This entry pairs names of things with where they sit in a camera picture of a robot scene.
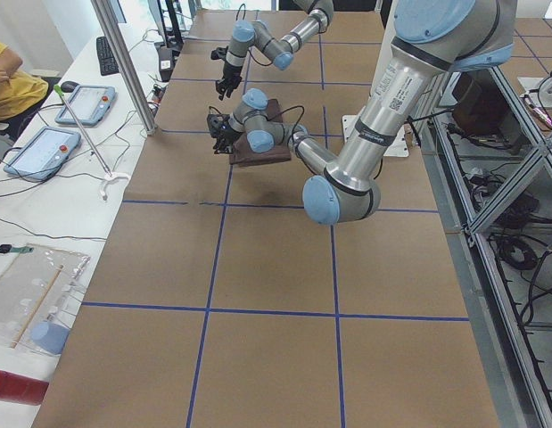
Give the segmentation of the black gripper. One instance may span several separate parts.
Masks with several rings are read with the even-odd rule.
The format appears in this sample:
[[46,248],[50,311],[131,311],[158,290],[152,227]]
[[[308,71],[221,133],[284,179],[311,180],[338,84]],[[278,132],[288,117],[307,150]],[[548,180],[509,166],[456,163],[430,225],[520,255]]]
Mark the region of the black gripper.
[[242,81],[242,69],[246,55],[246,44],[217,47],[211,52],[210,58],[212,60],[222,60],[224,62],[222,78],[215,82],[219,100],[230,97],[239,87]]
[[240,133],[229,124],[229,119],[228,114],[221,113],[214,106],[209,107],[207,124],[210,136],[215,140],[215,154],[232,154],[234,143],[240,138]]

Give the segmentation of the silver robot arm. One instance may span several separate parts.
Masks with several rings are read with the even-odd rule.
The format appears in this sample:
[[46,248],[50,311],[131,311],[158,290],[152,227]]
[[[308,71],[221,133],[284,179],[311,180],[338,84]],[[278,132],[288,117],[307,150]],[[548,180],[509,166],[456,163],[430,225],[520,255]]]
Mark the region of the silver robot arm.
[[328,30],[334,17],[332,1],[295,1],[295,4],[307,17],[282,38],[274,37],[264,21],[237,20],[227,47],[218,47],[211,52],[212,60],[224,63],[222,78],[215,81],[219,100],[230,98],[240,85],[246,57],[253,47],[268,59],[269,65],[285,70],[312,37]]
[[318,144],[303,126],[270,117],[268,98],[255,88],[233,112],[208,116],[214,150],[230,153],[241,137],[255,153],[284,145],[312,172],[302,201],[313,221],[335,225],[367,218],[380,203],[373,171],[419,97],[443,72],[506,62],[516,10],[514,1],[401,1],[393,16],[392,57],[339,153]]

